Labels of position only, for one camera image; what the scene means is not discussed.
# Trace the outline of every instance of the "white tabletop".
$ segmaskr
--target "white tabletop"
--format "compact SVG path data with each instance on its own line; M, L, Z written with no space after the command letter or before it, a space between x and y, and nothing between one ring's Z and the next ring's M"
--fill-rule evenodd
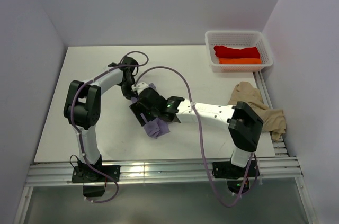
M86 80L98 75L103 68L119 62L129 51L139 50L149 56L149 64L140 67L139 74L153 66L169 66L187 79L195 102L227 105L235 85L248 81L256 87L252 73L213 73L208 65L205 46L124 46L69 47L52 99L46 124L40 139L35 162L65 162L71 154L78 155L76 136L63 117L66 95L72 80ZM132 55L140 64L142 55ZM143 82L154 83L160 95L188 94L184 83L171 71L152 70ZM129 109L119 86L108 90L101 98L101 116L96 125L99 151L103 160L161 160L201 158L198 125L171 123L170 133L152 139L148 137ZM203 126L207 158L230 158L233 141L228 131ZM269 133L262 133L258 157L274 157Z

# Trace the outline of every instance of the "purple cloth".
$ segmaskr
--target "purple cloth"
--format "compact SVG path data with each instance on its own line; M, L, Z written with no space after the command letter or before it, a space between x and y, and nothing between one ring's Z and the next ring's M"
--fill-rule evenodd
M149 87L153 88L154 90L157 90L157 88L155 87L153 83L150 83ZM137 102L137 98L132 97L131 100L132 100L132 103ZM141 114L141 117L146 123L143 126L143 128L149 137L156 139L166 133L169 133L170 129L168 128L167 122L159 118L156 118L153 121L148 122L143 114Z

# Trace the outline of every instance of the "white basket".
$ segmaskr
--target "white basket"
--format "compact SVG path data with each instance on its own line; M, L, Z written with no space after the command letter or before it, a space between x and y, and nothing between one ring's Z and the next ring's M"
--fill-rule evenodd
M272 52L268 42L256 31L208 31L205 34L206 50L213 72L255 72L273 64ZM214 46L230 48L257 47L262 64L219 64Z

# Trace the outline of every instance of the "cable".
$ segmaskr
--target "cable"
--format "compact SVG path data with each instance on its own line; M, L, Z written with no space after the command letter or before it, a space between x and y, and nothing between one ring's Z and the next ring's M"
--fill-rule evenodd
M72 164L72 157L76 157L76 159L79 161L79 158L78 158L78 156L76 156L75 154L72 154L71 156L70 156L70 158L69 158L69 163L70 163L70 165L73 167L73 168L75 168L75 166Z
M146 64L148 63L148 61L149 61L148 56L147 56L145 53L140 52L140 51L132 51L132 52L127 53L126 55L124 55L124 56L121 58L121 61L122 61L127 55L130 55L131 53L140 53L140 54L144 55L144 56L146 57L146 62L143 63L143 64L140 64L140 65L126 65L126 64L120 64L120 65L117 65L117 66L115 66L115 67L110 68L109 70L106 70L105 72L101 73L100 75L96 76L94 79L91 79L90 81L84 83L84 84L78 89L78 91L76 92L76 94L74 95L74 98L73 98L73 101L72 101L72 105L71 105L71 108L70 108L70 122L71 122L73 128L74 128L74 129L77 131L77 133L78 133L80 149L81 149L81 153L82 153L82 155L83 155L83 158L84 158L84 160L85 160L85 163L89 166L89 168L90 168L91 170L93 170L94 172L96 172L96 173L98 173L98 174L100 174L100 175L106 177L107 179L111 180L111 181L115 184L115 186L117 187L117 189L116 189L114 195L111 196L111 197L108 198L108 199L105 199L105 200L92 200L92 199L89 199L89 198L85 198L86 200L91 201L92 203L104 203L104 202L108 202L108 201L114 199L115 196L117 195L118 191L119 191L119 185L118 185L118 183L116 182L116 180L115 180L113 177L111 177L111 176L109 176L109 175L106 175L106 174L102 173L101 171L97 170L97 169L94 168L94 167L91 165L91 163L88 161L88 159L87 159L87 157L86 157L85 148L84 148L82 133L81 133L80 129L78 128L78 126L77 126L77 125L75 124L75 122L74 122L74 107L75 107L75 103L76 103L76 101L77 101L77 99L78 99L78 97L79 97L79 94L80 94L80 92L82 91L82 89L84 89L87 85L89 85L89 84L91 84L91 83L97 81L98 79L100 79L101 77L105 76L106 74L108 74L108 73L114 71L115 69L119 69L119 68L123 68L123 67L128 67L128 66L129 66L129 67L140 67L140 66L144 66L144 65L146 65Z
M181 79L184 81L185 85L186 85L186 88L187 88L187 92L188 92L188 95L189 95L189 100L191 102L191 106L192 106L192 109L193 111L195 112L195 115L197 116L197 120L198 120L198 126L199 126L199 137L200 137L200 150L201 150L201 157L202 157L202 161L203 161L203 165L205 167L205 171L206 171L206 174L207 174L207 178L208 178L208 181L211 185L211 188L216 196L216 198L218 199L218 201L225 207L227 208L231 208L231 207L234 207L237 202L239 201L240 197L242 196L242 192L243 192L243 189L244 189L244 186L245 186L245 182L246 182L246 179L247 179L247 174L248 174L248 170L249 170L249 166L251 165L251 160L252 160L252 157L254 155L254 153L251 153L251 156L249 157L249 161L247 163L247 166L246 166L246 170L245 170L245 175L244 175L244 179L243 179L243 182L242 182L242 185L240 187L240 191L239 193L237 194L237 198L234 200L233 203L231 204L226 204L223 200L222 200L222 197L221 195L218 193L218 190L217 188L215 187L215 184L212 180L212 177L211 177L211 174L209 172L209 169L208 169L208 164L207 164L207 160L206 160L206 156L205 156L205 150L204 150L204 146L203 146L203 135L202 135L202 123L201 123L201 118L193 104L193 101L192 101L192 95L191 95L191 90L190 90L190 87L188 85L188 82L186 81L186 79L184 78L184 76L179 73L177 70L175 69L172 69L172 68L169 68L169 67L165 67L165 66L155 66L155 67L152 67L150 69L147 69L146 71L144 71L143 73L141 73L141 75L138 77L138 79L136 80L136 83L135 85L137 85L137 83L139 82L139 80L142 78L142 76L144 74L146 74L147 72L153 70L153 69L167 69L167 70L170 70L174 73L176 73L178 76L181 77ZM257 180L257 177L258 177L258 166L257 166L257 172L256 172L256 178L255 178L255 183L256 183L256 180Z
M135 74L132 74L132 76L136 76L139 72L139 67L137 67L137 72Z
M249 187L248 191L242 193L241 196L248 194L257 183L257 179L258 179L258 176L259 176L259 166L258 166L258 161L256 159L256 155L253 154L253 156L254 156L255 166L256 166L255 178L254 178L253 184Z

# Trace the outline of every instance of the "folded towel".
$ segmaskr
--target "folded towel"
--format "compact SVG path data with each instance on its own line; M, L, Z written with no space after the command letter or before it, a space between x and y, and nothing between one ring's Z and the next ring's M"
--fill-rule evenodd
M239 58L239 59L228 59L219 58L220 64L261 64L261 60L258 58Z
M224 46L214 46L214 51L216 52L216 57L219 57L219 58L229 58L229 59L258 58L260 59L260 53L256 47L234 49L234 48L227 48Z
M271 131L272 139L278 140L285 133L286 120L282 109L270 109L263 103L260 91L249 82L236 85L228 105L236 105L238 101L246 102L264 121L263 131Z
M153 83L150 83L149 87L153 88L154 90L157 90ZM138 101L135 97L132 97L131 100L132 100L132 103L135 103ZM170 129L168 127L167 122L159 118L156 118L153 121L148 122L143 114L141 114L141 117L146 123L143 126L143 128L149 137L156 139L166 133L169 133Z

